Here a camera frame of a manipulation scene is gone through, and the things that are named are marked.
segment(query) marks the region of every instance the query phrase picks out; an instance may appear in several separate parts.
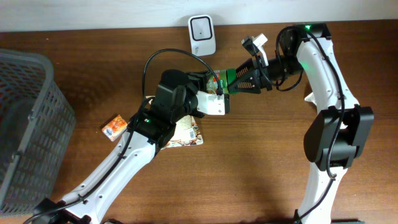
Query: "brown table surface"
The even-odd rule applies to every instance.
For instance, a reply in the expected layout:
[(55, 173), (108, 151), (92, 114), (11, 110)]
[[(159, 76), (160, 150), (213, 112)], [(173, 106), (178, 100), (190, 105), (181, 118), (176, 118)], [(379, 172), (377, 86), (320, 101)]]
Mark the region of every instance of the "brown table surface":
[[(216, 26), (217, 51), (203, 57), (214, 69), (236, 68), (250, 55), (247, 35), (264, 33), (274, 57), (275, 38), (288, 24)], [(398, 21), (330, 22), (345, 81), (375, 120), (363, 155), (340, 184), (332, 219), (367, 223), (398, 220)], [(125, 119), (141, 100), (141, 74), (156, 50), (190, 51), (186, 27), (72, 30), (0, 34), (0, 47), (46, 55), (77, 123), (52, 199), (74, 189), (111, 152), (100, 126), (115, 113)], [(166, 53), (151, 62), (147, 92), (155, 93), (169, 68), (204, 67), (186, 55)], [(294, 83), (290, 78), (287, 84)], [(162, 151), (113, 202), (104, 220), (124, 223), (239, 223), (292, 218), (303, 199), (309, 164), (303, 137), (317, 112), (303, 98), (308, 79), (289, 92), (231, 97), (226, 116), (197, 119), (205, 143)], [(7, 218), (1, 223), (20, 223)]]

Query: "gray bin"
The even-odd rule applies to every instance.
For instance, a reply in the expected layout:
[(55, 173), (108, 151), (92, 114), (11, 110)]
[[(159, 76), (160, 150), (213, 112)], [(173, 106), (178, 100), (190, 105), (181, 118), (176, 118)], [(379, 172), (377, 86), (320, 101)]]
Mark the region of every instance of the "gray bin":
[(75, 123), (47, 58), (0, 49), (0, 217), (51, 196)]

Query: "basket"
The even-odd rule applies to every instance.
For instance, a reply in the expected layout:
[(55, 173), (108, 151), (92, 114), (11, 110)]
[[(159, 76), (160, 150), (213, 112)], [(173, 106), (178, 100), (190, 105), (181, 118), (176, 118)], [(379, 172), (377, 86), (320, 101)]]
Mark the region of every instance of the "basket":
[(0, 217), (51, 196), (75, 123), (47, 58), (0, 49)]

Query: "white wall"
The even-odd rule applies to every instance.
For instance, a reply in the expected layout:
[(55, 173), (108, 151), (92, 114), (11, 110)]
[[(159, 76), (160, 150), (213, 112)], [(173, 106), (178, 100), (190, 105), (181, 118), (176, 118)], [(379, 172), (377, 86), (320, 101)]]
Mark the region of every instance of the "white wall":
[(398, 0), (0, 0), (0, 31), (398, 19)]

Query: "orange packet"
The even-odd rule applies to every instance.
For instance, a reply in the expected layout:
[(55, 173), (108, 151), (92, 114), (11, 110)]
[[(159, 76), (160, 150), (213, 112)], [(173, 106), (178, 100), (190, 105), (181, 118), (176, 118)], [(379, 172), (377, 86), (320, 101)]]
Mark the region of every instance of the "orange packet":
[(111, 141), (117, 139), (127, 128), (127, 122), (120, 115), (117, 115), (111, 122), (102, 128), (102, 132)]

